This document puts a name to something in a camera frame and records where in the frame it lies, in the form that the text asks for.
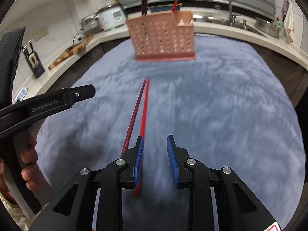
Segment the person left hand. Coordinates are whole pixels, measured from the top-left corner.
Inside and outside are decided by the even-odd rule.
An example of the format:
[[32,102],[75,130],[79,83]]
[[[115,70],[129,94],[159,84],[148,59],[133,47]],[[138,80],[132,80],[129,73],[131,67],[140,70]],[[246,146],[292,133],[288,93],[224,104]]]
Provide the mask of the person left hand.
[[[33,135],[29,135],[28,146],[20,153],[21,160],[26,164],[26,167],[22,169],[21,176],[26,182],[26,186],[31,191],[37,191],[40,187],[39,167],[37,165],[38,154],[35,150],[37,141]],[[6,164],[1,159],[1,194],[11,204],[17,205],[12,193],[8,189],[3,175],[6,173]]]

